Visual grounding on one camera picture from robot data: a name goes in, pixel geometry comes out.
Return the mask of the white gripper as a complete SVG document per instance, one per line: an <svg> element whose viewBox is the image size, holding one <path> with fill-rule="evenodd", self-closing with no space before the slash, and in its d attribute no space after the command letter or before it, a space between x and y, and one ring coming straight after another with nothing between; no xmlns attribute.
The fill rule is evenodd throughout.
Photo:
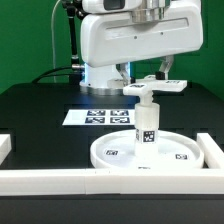
<svg viewBox="0 0 224 224"><path fill-rule="evenodd" d="M130 64L162 58L159 80L167 80L175 54L203 43L201 0L83 0L81 55L91 67L116 65L125 86Z"/></svg>

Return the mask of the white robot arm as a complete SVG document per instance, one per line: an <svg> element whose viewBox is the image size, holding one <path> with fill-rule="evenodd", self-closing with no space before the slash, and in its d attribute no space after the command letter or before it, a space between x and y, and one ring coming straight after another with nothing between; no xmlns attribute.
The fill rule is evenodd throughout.
<svg viewBox="0 0 224 224"><path fill-rule="evenodd" d="M82 0L83 92L119 95L130 64L160 58L167 74L174 56L203 43L201 0Z"/></svg>

